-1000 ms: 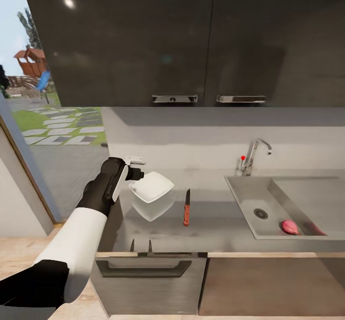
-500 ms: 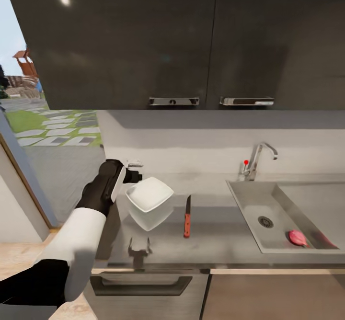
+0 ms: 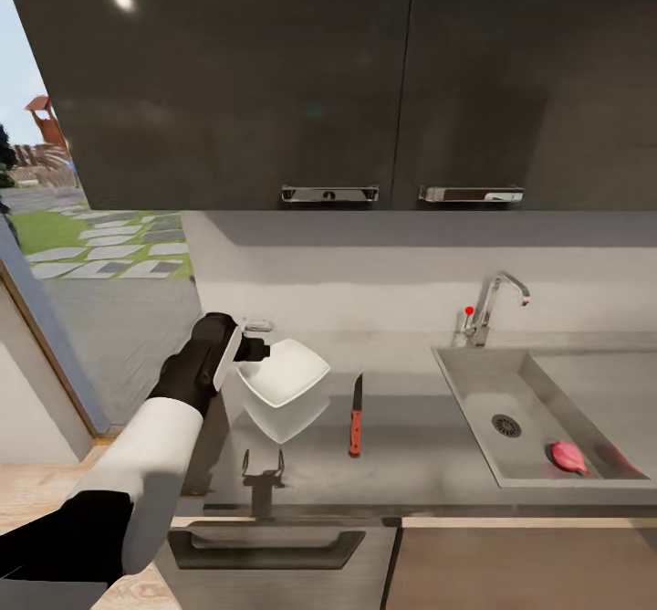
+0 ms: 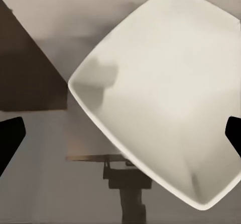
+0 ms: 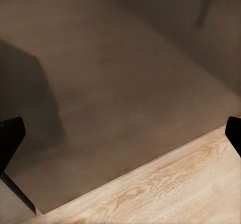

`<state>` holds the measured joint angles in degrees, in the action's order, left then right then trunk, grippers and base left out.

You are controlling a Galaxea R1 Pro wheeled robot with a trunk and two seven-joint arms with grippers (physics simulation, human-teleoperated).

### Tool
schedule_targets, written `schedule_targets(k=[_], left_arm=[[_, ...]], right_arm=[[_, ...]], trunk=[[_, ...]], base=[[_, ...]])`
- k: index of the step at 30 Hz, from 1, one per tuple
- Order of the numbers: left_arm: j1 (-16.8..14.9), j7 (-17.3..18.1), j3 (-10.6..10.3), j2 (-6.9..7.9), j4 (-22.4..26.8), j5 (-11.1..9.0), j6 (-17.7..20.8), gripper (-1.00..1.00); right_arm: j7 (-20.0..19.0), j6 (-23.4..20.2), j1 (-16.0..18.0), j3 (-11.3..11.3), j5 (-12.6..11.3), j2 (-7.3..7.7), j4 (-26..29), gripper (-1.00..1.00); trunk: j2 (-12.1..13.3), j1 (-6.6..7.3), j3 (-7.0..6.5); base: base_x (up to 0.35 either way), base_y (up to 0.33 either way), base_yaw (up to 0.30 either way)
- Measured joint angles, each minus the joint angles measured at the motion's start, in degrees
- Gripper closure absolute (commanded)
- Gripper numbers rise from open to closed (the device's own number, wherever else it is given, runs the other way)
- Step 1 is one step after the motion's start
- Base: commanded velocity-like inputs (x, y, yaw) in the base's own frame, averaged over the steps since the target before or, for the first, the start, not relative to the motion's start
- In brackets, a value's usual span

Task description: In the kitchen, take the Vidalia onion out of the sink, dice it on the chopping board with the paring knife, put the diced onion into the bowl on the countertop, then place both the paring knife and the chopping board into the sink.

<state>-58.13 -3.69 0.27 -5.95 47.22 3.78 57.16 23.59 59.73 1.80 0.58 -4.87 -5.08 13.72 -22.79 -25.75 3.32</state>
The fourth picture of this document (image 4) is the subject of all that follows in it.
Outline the bowl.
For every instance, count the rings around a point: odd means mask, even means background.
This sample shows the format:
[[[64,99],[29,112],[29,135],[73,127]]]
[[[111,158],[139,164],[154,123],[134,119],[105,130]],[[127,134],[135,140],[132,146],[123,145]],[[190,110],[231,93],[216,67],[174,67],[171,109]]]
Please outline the bowl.
[[[225,135],[241,119],[241,20],[207,0],[148,0],[88,54],[68,88],[165,189],[208,210],[241,181]]]

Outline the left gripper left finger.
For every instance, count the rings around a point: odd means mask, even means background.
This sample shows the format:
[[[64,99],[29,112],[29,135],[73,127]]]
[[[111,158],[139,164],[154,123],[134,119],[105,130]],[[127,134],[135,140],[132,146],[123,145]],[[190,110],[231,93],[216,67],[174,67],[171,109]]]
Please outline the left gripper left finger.
[[[22,117],[0,122],[0,177],[26,135]]]

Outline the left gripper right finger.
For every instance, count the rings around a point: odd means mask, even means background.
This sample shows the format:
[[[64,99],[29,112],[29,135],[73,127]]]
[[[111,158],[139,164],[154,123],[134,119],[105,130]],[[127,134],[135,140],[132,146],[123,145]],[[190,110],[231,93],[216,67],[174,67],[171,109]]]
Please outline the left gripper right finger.
[[[225,135],[241,157],[241,119],[229,117],[226,124]]]

